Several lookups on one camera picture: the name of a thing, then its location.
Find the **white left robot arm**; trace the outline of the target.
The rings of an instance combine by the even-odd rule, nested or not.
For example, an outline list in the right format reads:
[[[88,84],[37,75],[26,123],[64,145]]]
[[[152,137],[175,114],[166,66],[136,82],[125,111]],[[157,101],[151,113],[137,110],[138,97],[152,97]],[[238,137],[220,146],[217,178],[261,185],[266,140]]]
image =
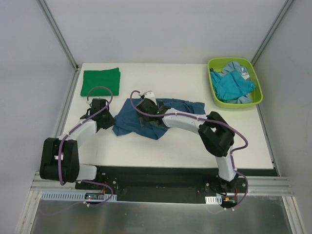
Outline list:
[[[102,186],[103,178],[98,175],[97,166],[81,164],[78,149],[99,130],[115,125],[109,104],[106,99],[93,99],[86,114],[69,132],[44,141],[39,169],[42,179],[59,181],[61,185],[85,180],[93,190]]]

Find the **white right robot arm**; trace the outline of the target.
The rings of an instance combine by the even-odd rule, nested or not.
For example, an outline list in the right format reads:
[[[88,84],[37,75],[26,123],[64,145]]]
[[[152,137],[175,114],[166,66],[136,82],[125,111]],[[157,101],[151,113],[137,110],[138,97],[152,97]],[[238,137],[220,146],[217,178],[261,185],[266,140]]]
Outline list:
[[[136,106],[140,123],[157,127],[178,128],[198,134],[205,149],[216,158],[218,178],[210,183],[214,192],[224,195],[237,186],[238,173],[233,159],[235,132],[217,112],[209,115],[191,114],[173,107],[158,106],[150,98],[143,98]]]

